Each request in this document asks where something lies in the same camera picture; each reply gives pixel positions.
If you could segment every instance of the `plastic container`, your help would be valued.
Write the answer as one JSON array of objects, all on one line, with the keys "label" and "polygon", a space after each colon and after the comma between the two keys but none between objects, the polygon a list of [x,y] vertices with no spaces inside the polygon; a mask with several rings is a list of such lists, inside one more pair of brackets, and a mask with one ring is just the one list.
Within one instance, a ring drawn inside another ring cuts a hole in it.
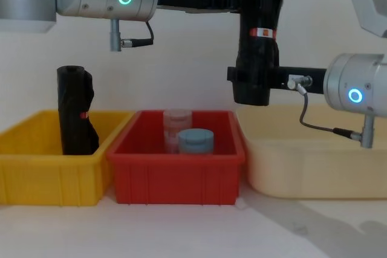
[{"label": "plastic container", "polygon": [[138,112],[109,150],[120,204],[233,205],[245,160],[232,112],[193,111],[194,127],[215,134],[213,155],[167,154],[163,111]]},{"label": "plastic container", "polygon": [[179,153],[213,153],[213,132],[206,129],[187,129],[179,133]]},{"label": "plastic container", "polygon": [[192,127],[192,111],[183,109],[164,111],[164,141],[167,153],[179,152],[178,134]]},{"label": "plastic container", "polygon": [[[269,196],[296,199],[386,199],[387,120],[376,119],[374,148],[299,124],[302,106],[237,111],[249,152],[248,179]],[[309,107],[306,120],[361,131],[363,116]]]},{"label": "plastic container", "polygon": [[0,204],[96,205],[111,183],[105,152],[133,112],[90,113],[94,155],[63,156],[58,111],[42,111],[0,135]]}]

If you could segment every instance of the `beige plastic bin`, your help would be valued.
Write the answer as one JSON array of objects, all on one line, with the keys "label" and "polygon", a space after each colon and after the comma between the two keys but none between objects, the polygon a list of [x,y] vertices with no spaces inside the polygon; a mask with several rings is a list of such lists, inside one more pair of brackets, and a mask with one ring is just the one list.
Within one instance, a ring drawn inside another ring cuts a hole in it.
[{"label": "beige plastic bin", "polygon": [[[296,199],[386,199],[387,120],[376,119],[374,148],[299,123],[302,106],[237,110],[249,153],[248,179],[269,196]],[[361,131],[363,116],[310,106],[305,121]]]}]

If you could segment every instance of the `yellow plastic bin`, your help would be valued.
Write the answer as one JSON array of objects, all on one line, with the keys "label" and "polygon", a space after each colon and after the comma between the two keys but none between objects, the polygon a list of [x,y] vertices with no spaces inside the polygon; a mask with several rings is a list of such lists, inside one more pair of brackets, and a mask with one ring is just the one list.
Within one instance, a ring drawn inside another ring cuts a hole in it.
[{"label": "yellow plastic bin", "polygon": [[[299,123],[302,106],[237,110],[257,191],[290,199],[387,199],[387,119],[376,118],[373,149]],[[305,121],[361,132],[364,116],[311,105]]]},{"label": "yellow plastic bin", "polygon": [[134,112],[90,112],[100,147],[63,156],[57,111],[42,111],[0,134],[0,204],[92,206],[112,180],[105,152]]}]

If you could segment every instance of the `blue lid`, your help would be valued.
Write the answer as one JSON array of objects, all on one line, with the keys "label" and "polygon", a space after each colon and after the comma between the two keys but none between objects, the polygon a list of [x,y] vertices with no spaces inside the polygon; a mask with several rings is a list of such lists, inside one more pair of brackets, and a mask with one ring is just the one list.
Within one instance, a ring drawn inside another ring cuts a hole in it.
[{"label": "blue lid", "polygon": [[179,133],[180,153],[204,154],[213,152],[213,132],[205,129],[188,129]]}]

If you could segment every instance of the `black cylindrical object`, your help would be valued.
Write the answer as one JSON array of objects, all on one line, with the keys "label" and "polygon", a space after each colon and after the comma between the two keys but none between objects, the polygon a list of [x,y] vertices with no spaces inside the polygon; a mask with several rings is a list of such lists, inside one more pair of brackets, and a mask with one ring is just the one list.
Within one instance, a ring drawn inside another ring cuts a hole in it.
[{"label": "black cylindrical object", "polygon": [[94,98],[93,78],[81,66],[57,70],[58,110],[64,155],[92,155],[99,137],[88,111]]},{"label": "black cylindrical object", "polygon": [[229,68],[234,100],[240,104],[267,106],[270,75],[279,66],[276,30],[283,0],[240,0],[241,31],[236,67]]}]

